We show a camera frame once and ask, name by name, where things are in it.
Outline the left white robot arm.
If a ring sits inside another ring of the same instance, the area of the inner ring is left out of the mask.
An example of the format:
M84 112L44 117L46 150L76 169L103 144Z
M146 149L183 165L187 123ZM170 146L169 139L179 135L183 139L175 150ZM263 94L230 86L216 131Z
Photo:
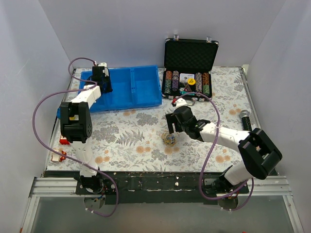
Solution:
M77 160L81 161L80 182L83 188L92 194L103 190L103 181L98 174L91 150L92 121L90 108L102 93L112 91L109 69L106 63L100 63L92 68L92 77L81 91L69 102L60 105L60 129L74 148Z

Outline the blue plastic divided bin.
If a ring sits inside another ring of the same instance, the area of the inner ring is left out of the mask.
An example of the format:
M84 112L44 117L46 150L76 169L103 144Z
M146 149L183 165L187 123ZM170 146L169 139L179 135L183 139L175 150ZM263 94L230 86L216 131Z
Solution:
M91 106L91 113L162 104L157 66L113 68L109 72L113 91L102 94Z

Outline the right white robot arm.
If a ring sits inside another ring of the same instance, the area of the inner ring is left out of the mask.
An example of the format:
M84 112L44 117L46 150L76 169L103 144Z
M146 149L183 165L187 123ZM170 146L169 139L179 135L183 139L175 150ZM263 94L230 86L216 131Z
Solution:
M231 193L251 178L264 180L282 159L280 150L262 129L237 131L217 127L208 120L197 120L187 106L181 106L165 117L169 133L185 132L191 139L214 142L241 154L242 162L230 166L203 188L209 193Z

